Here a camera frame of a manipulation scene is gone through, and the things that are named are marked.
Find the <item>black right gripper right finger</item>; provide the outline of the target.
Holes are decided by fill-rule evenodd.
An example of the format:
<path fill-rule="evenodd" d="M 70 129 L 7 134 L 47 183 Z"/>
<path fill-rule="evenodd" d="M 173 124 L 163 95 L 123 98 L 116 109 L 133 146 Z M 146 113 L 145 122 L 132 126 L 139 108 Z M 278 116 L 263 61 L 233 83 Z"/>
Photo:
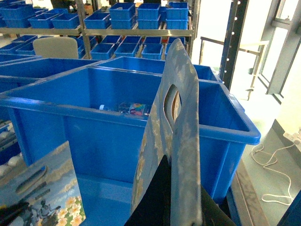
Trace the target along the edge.
<path fill-rule="evenodd" d="M 208 192 L 201 186 L 201 209 L 203 226 L 235 226 L 236 224 L 213 201 Z"/>

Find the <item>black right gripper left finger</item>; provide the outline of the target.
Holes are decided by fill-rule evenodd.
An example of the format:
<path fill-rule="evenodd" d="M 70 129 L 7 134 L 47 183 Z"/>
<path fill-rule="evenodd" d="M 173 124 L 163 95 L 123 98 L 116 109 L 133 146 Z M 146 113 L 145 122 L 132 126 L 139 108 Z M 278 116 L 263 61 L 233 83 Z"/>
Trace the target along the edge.
<path fill-rule="evenodd" d="M 126 226 L 169 226 L 171 202 L 171 166 L 164 155 L 137 208 Z"/>

